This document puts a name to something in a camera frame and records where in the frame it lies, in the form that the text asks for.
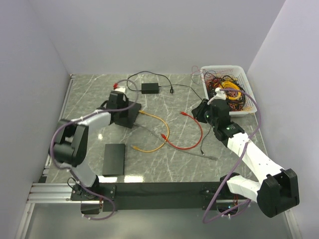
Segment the black network switch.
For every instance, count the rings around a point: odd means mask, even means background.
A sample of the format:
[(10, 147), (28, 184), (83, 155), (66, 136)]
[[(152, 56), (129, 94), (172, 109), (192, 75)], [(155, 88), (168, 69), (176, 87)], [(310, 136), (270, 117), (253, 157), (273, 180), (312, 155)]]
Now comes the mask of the black network switch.
[(131, 108), (129, 108), (126, 111), (116, 112), (114, 123), (116, 125), (123, 126), (126, 128), (132, 128), (141, 107), (141, 104), (135, 103)]

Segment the black box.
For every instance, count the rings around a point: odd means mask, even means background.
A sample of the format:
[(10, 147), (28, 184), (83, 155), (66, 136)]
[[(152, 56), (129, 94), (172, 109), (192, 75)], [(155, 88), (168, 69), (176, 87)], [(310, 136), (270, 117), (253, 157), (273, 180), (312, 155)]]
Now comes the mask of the black box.
[(124, 175), (125, 153), (126, 145), (123, 143), (105, 145), (102, 168), (104, 177)]

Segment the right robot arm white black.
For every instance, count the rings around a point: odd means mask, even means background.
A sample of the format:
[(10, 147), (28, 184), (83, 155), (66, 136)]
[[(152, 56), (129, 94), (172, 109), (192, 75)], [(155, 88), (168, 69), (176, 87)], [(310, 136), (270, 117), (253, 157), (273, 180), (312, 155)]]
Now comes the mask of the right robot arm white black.
[(273, 162), (250, 139), (245, 130), (233, 122), (229, 114), (230, 107), (225, 100), (202, 100), (192, 110), (193, 117), (202, 123), (208, 123), (215, 137), (229, 150), (239, 156), (254, 173), (257, 181), (246, 179), (230, 171), (213, 193), (209, 210), (220, 194), (225, 199), (235, 194), (254, 201), (260, 210), (272, 218), (300, 203), (298, 177), (294, 170), (284, 169)]

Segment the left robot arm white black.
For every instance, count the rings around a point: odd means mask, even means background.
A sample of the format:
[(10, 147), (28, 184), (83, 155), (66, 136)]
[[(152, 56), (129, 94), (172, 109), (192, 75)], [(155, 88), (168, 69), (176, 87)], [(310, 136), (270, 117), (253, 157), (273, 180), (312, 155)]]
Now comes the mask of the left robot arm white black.
[(121, 115), (127, 115), (134, 104), (136, 102), (129, 101), (125, 93), (113, 90), (109, 98), (92, 113), (58, 122), (49, 155), (58, 169), (69, 170), (89, 200), (97, 199), (100, 194), (99, 178), (85, 162), (89, 133), (111, 125)]

